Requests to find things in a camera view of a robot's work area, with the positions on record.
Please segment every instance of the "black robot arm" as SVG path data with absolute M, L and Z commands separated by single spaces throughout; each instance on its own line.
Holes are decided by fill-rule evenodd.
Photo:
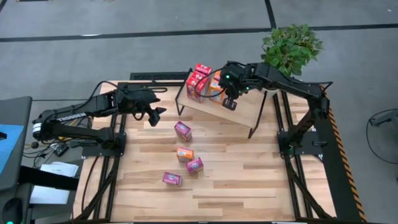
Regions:
M 86 102 L 64 108 L 45 110 L 33 120 L 33 137 L 38 141 L 48 141 L 57 137 L 94 139 L 108 146 L 114 142 L 114 131 L 111 128 L 99 130 L 72 127 L 63 123 L 69 120 L 92 117 L 105 117 L 111 114 L 144 114 L 149 115 L 151 126 L 155 126 L 160 114 L 166 109 L 150 107 L 151 103 L 159 102 L 153 89 L 131 83 L 118 83 L 117 89 L 88 99 Z
M 221 69 L 220 87 L 225 88 L 226 95 L 223 106 L 235 110 L 234 102 L 249 90 L 263 88 L 268 90 L 280 89 L 295 96 L 307 99 L 309 110 L 301 121 L 289 128 L 287 142 L 292 147 L 301 147 L 303 135 L 317 119 L 326 119 L 329 112 L 329 99 L 321 90 L 318 83 L 305 83 L 285 77 L 278 69 L 266 63 L 250 63 L 243 65 L 228 62 Z

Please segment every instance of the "wooden tabletop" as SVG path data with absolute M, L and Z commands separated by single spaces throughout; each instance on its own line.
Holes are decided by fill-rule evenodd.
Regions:
M 104 84 L 101 92 L 113 89 Z M 127 116 L 127 144 L 119 166 L 111 221 L 294 220 L 285 164 L 279 157 L 273 101 L 266 101 L 260 125 L 248 139 L 247 126 L 208 113 L 185 108 L 179 117 L 175 105 L 178 88 L 168 89 L 167 93 L 157 93 L 162 101 L 152 105 L 167 108 L 156 127 L 150 126 L 147 116 L 142 121 Z M 289 101 L 297 123 L 308 110 L 307 102 L 292 95 Z M 109 126 L 110 119 L 95 118 L 93 128 Z M 192 128 L 190 142 L 177 137 L 177 121 Z M 176 157 L 179 146 L 195 150 L 204 170 L 188 175 Z M 94 157 L 87 158 L 83 164 L 73 208 L 75 216 L 81 213 L 83 189 L 93 161 Z M 88 182 L 85 205 L 97 191 L 102 161 L 100 157 Z M 309 191 L 326 212 L 335 216 L 323 164 L 314 156 L 302 156 L 302 163 Z M 164 172 L 182 175 L 183 185 L 163 183 Z M 297 192 L 301 214 L 305 216 L 302 195 L 299 189 Z M 106 192 L 103 197 L 100 217 L 104 217 L 107 195 Z
M 237 100 L 235 100 L 238 105 L 234 111 L 231 111 L 223 106 L 218 106 L 215 102 L 208 98 L 204 98 L 201 103 L 191 100 L 188 98 L 186 91 L 181 92 L 177 98 L 177 102 L 180 105 L 184 105 L 204 113 L 209 113 L 250 128 L 255 128 L 263 98 L 263 93 L 257 90 L 251 90 L 249 93 L 243 94 Z

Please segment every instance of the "white paper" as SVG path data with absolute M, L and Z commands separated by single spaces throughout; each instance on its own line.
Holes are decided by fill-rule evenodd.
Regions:
M 53 162 L 52 164 L 43 164 L 40 170 L 51 172 L 53 174 L 74 177 L 78 166 L 65 164 L 62 162 Z M 66 204 L 68 202 L 69 190 L 59 190 L 50 187 L 35 186 L 30 203 L 36 204 Z

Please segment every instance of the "green plant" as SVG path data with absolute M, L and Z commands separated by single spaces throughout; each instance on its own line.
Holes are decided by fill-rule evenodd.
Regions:
M 261 55 L 264 62 L 279 69 L 285 76 L 301 75 L 303 65 L 311 59 L 317 61 L 317 55 L 323 50 L 322 41 L 308 25 L 273 28 L 270 37 L 263 38 Z

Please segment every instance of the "juice box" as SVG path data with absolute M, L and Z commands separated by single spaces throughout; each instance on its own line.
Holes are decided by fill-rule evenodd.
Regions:
M 215 80 L 217 80 L 217 81 L 219 81 L 220 80 L 220 75 L 221 75 L 221 71 L 217 71 L 215 74 L 214 74 L 214 79 Z
M 215 95 L 221 91 L 223 91 L 223 89 L 218 85 L 218 81 L 214 78 L 211 81 L 210 86 L 209 86 L 209 95 Z M 224 91 L 222 94 L 215 96 L 215 97 L 211 97 L 209 99 L 218 104 L 222 104 L 225 97 L 226 97 L 226 94 Z
M 187 163 L 187 170 L 189 174 L 196 174 L 197 172 L 203 170 L 203 163 L 200 157 Z
M 205 95 L 205 93 L 207 92 L 207 89 L 208 89 L 207 86 L 208 86 L 209 78 L 205 78 L 197 86 L 197 92 L 200 95 L 197 95 L 197 93 L 195 91 L 196 84 L 200 81 L 200 79 L 203 76 L 205 76 L 205 75 L 200 74 L 198 72 L 193 72 L 192 75 L 187 80 L 187 96 L 188 96 L 188 98 L 191 100 L 195 100 L 199 103 L 201 103 L 203 100 L 203 97 L 201 97 L 200 95 Z
M 190 162 L 193 160 L 193 150 L 178 147 L 177 158 L 180 162 Z
M 197 64 L 195 67 L 195 71 L 198 71 L 204 75 L 209 75 L 213 69 L 211 67 L 204 66 L 202 64 Z
M 177 124 L 174 126 L 174 130 L 178 136 L 180 136 L 186 141 L 189 141 L 192 137 L 191 128 L 182 123 L 181 121 L 177 122 Z
M 165 182 L 166 184 L 181 186 L 182 185 L 182 177 L 177 174 L 171 174 L 169 172 L 164 172 L 163 182 Z

